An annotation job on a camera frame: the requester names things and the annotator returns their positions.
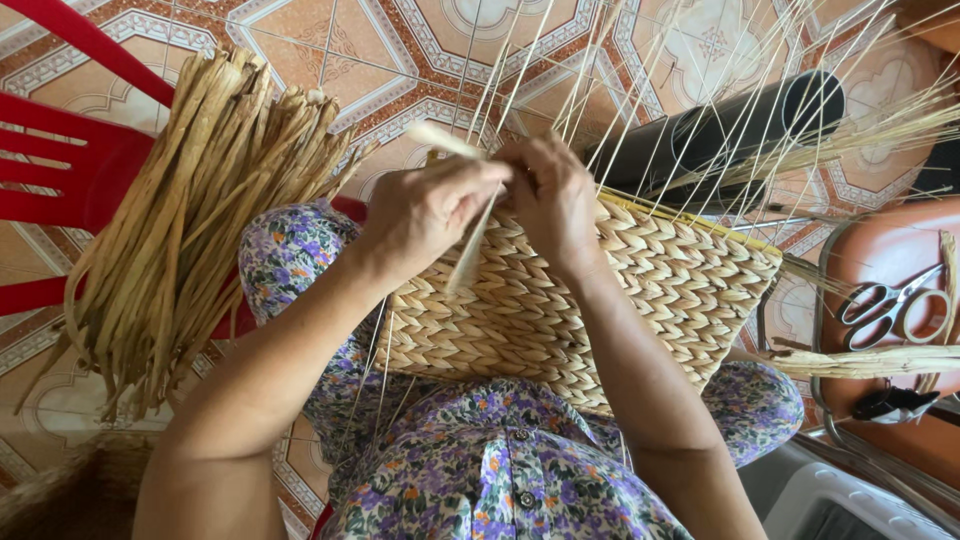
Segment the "hand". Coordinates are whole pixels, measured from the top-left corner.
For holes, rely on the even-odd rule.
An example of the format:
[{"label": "hand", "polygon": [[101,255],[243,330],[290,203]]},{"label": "hand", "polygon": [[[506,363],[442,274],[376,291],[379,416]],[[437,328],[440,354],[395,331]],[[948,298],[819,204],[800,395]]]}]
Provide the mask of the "hand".
[{"label": "hand", "polygon": [[596,184],[557,134],[509,143],[495,157],[528,169],[511,185],[516,221],[562,280],[608,268],[593,225]]},{"label": "hand", "polygon": [[512,177],[505,163],[464,158],[386,174],[373,191],[353,253],[386,272],[393,290],[455,244],[497,186]]}]

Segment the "floral dress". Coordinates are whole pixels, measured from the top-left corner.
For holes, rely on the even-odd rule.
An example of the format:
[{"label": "floral dress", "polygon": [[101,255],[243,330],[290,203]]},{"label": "floral dress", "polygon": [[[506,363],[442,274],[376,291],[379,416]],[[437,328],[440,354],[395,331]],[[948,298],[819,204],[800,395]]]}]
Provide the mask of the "floral dress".
[{"label": "floral dress", "polygon": [[[359,234],[320,199],[245,229],[240,277],[259,325]],[[371,368],[376,308],[303,412],[334,465],[322,538],[690,538],[633,472],[614,420],[521,379],[451,383]],[[737,467],[789,439],[803,404],[783,373],[725,362],[703,399]]]}]

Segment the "woman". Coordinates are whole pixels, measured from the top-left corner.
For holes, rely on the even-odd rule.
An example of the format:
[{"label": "woman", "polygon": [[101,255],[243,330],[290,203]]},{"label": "woman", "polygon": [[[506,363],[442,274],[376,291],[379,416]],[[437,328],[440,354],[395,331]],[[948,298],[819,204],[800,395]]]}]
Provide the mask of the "woman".
[{"label": "woman", "polygon": [[[698,396],[598,246],[583,165],[554,136],[496,159],[384,177],[359,235],[323,201],[254,220],[241,277],[269,323],[163,433],[134,538],[285,538],[271,449],[301,410],[336,469],[324,538],[764,538],[735,466],[796,431],[796,387],[727,362]],[[381,300],[459,240],[501,183],[576,298],[615,422],[526,380],[368,371]]]}]

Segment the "braided weave pattern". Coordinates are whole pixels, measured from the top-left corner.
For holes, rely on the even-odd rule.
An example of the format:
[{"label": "braided weave pattern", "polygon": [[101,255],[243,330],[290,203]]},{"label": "braided weave pattern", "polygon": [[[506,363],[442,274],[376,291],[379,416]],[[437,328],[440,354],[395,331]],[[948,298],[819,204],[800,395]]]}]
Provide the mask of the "braided weave pattern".
[{"label": "braided weave pattern", "polygon": [[[780,253],[608,201],[597,201],[596,228],[636,309],[703,390],[770,285]],[[394,293],[374,365],[442,380],[524,377],[609,416],[570,291],[506,210],[493,213],[485,238],[471,288],[443,293],[460,255],[454,248]]]}]

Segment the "tape roll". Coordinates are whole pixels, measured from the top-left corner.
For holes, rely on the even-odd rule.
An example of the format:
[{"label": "tape roll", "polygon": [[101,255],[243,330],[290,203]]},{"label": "tape roll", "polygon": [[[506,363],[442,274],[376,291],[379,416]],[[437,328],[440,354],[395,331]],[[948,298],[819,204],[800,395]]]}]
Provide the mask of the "tape roll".
[{"label": "tape roll", "polygon": [[[933,315],[929,317],[923,329],[918,333],[914,333],[910,330],[910,320],[911,314],[918,309],[926,309],[923,306],[923,300],[926,298],[939,298],[944,303],[943,313],[934,311]],[[950,310],[953,309],[953,306],[950,305],[950,297],[947,296],[947,293],[942,290],[936,289],[927,289],[924,291],[917,292],[910,300],[907,301],[906,306],[903,310],[900,311],[900,331],[903,332],[903,337],[905,337],[910,343],[916,343],[918,345],[929,343],[933,341],[933,338],[940,335],[942,331],[947,327],[947,320],[950,318]]]}]

